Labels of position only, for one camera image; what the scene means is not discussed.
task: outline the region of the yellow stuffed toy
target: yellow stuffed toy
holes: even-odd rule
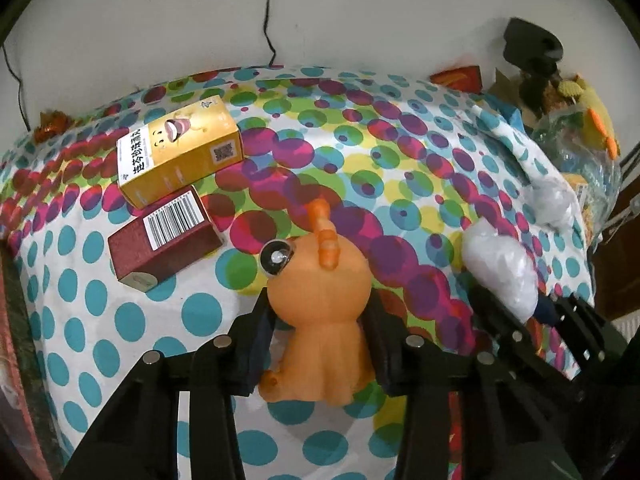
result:
[[[577,100],[587,109],[582,127],[584,143],[596,150],[606,149],[610,158],[616,160],[620,154],[620,147],[613,131],[613,123],[594,88],[578,74],[575,81],[561,81],[558,93],[565,98]]]

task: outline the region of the yellow box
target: yellow box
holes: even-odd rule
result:
[[[218,96],[180,108],[118,140],[118,186],[136,208],[244,158]]]

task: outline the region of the polka dot bedsheet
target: polka dot bedsheet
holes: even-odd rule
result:
[[[118,191],[116,140],[188,103],[220,95],[246,160],[196,183],[221,249],[146,294],[117,282],[106,239],[140,211]],[[148,349],[193,351],[251,310],[271,238],[306,231],[304,205],[332,204],[338,232],[367,256],[385,307],[452,351],[482,344],[471,326],[462,231],[485,217],[526,248],[539,287],[592,300],[582,235],[536,225],[520,191],[557,171],[480,96],[421,80],[320,67],[235,68],[131,94],[64,136],[19,140],[2,159],[1,220],[24,287],[50,409],[68,457]],[[529,323],[539,354],[575,364],[558,334]],[[279,324],[271,359],[288,335]],[[344,408],[234,399],[249,480],[391,479],[404,399],[372,383]],[[460,475],[454,410],[450,474]],[[180,399],[178,465],[190,477],[188,395]]]

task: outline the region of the white wall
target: white wall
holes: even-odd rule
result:
[[[264,64],[264,0],[33,0],[12,33],[29,117],[81,114],[135,89],[211,68]],[[609,107],[623,152],[640,139],[640,50],[606,0],[273,0],[278,62],[426,76],[478,62],[490,83],[517,15],[554,32],[562,68]],[[0,68],[0,152],[21,131]]]

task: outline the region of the red package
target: red package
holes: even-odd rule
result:
[[[193,186],[145,209],[108,238],[118,281],[147,292],[222,245]]]

